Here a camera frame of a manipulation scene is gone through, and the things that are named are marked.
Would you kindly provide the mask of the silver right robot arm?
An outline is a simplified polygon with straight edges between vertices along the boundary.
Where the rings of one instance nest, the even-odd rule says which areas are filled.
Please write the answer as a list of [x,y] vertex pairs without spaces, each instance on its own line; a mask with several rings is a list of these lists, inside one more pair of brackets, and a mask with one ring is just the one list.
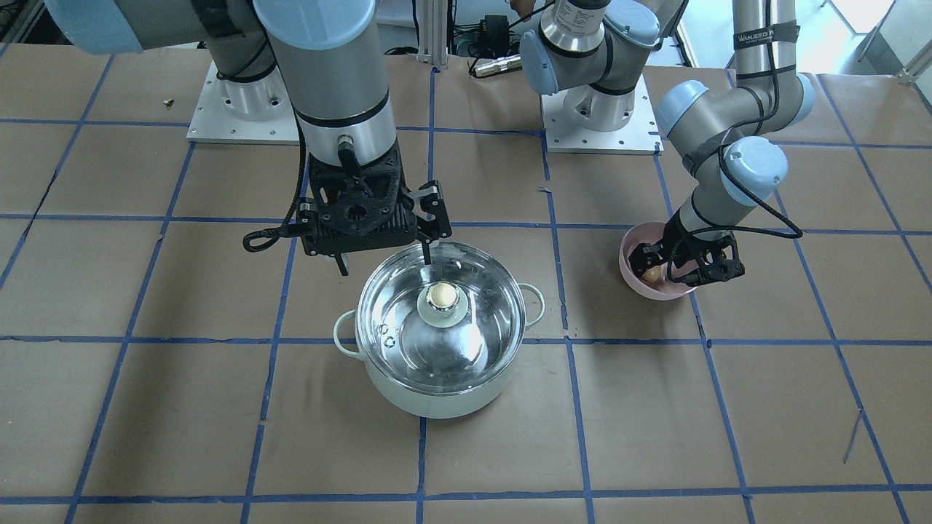
[[96,55],[202,41],[217,79],[282,77],[299,137],[299,179],[282,223],[246,234],[249,253],[285,238],[309,256],[420,244],[451,235],[439,182],[406,185],[376,1],[47,1],[61,33]]

